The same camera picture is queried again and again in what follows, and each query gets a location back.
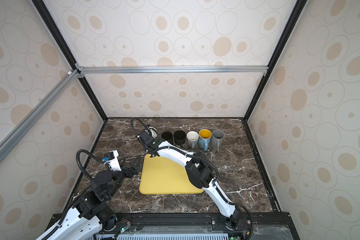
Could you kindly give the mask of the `black mug white base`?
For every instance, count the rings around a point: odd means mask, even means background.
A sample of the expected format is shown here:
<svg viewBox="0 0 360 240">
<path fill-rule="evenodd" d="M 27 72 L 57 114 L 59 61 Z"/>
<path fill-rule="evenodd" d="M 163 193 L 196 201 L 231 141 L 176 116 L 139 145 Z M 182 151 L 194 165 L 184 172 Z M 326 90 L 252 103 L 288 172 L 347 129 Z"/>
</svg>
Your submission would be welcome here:
<svg viewBox="0 0 360 240">
<path fill-rule="evenodd" d="M 173 134 L 176 147 L 183 148 L 186 143 L 187 134 L 182 130 L 175 131 Z"/>
</svg>

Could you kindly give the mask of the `small grey mug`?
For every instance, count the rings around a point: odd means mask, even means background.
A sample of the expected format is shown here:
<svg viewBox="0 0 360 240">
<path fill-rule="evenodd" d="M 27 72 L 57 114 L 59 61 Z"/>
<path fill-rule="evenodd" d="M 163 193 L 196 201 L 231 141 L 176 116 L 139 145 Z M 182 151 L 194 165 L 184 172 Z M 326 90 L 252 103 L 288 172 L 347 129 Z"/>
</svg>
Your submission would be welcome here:
<svg viewBox="0 0 360 240">
<path fill-rule="evenodd" d="M 187 145 L 194 149 L 197 147 L 199 141 L 199 134 L 195 131 L 190 131 L 187 133 Z"/>
</svg>

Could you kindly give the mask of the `blue mug yellow inside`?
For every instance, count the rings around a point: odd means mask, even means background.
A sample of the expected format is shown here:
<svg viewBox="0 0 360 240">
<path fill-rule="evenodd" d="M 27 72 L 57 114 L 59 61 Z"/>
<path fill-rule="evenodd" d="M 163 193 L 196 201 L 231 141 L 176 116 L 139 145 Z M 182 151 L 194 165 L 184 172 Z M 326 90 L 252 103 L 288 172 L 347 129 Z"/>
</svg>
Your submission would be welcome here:
<svg viewBox="0 0 360 240">
<path fill-rule="evenodd" d="M 211 142 L 212 132 L 207 129 L 199 131 L 198 145 L 203 151 L 207 151 Z"/>
</svg>

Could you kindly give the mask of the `large grey mug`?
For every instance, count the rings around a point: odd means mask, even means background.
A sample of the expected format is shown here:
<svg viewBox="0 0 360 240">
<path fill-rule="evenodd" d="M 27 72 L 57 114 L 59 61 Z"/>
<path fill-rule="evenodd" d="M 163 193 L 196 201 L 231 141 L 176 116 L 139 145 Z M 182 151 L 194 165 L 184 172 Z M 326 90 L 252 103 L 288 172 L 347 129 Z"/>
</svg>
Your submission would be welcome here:
<svg viewBox="0 0 360 240">
<path fill-rule="evenodd" d="M 211 147 L 216 150 L 219 150 L 220 147 L 222 146 L 224 136 L 225 136 L 225 133 L 223 131 L 214 130 L 212 132 L 212 137 L 211 137 Z"/>
</svg>

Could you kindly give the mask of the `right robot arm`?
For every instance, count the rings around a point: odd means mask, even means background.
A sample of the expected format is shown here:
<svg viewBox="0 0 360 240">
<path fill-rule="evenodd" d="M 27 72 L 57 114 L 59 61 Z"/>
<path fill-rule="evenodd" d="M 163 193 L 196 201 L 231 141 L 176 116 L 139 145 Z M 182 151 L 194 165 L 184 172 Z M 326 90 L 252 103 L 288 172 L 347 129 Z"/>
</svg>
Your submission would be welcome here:
<svg viewBox="0 0 360 240">
<path fill-rule="evenodd" d="M 226 218 L 225 224 L 228 229 L 237 230 L 241 226 L 244 222 L 242 220 L 242 210 L 244 210 L 248 215 L 246 222 L 249 230 L 243 233 L 243 239 L 251 238 L 253 220 L 250 212 L 243 205 L 229 200 L 218 183 L 219 171 L 201 152 L 192 153 L 175 147 L 163 138 L 154 137 L 149 128 L 134 133 L 147 154 L 167 158 L 185 168 L 190 183 L 204 190 L 217 205 L 220 214 Z"/>
</svg>

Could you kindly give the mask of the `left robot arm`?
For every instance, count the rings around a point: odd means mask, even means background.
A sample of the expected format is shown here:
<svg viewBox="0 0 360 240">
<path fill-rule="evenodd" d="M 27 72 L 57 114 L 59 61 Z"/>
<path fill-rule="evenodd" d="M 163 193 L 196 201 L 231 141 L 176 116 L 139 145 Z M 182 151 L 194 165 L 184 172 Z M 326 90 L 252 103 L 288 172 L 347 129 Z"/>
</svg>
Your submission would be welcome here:
<svg viewBox="0 0 360 240">
<path fill-rule="evenodd" d="M 138 175 L 143 157 L 136 157 L 120 171 L 103 170 L 90 180 L 83 193 L 64 210 L 60 220 L 38 237 L 39 240 L 85 240 L 99 232 L 129 227 L 128 220 L 118 220 L 110 201 L 123 181 Z"/>
</svg>

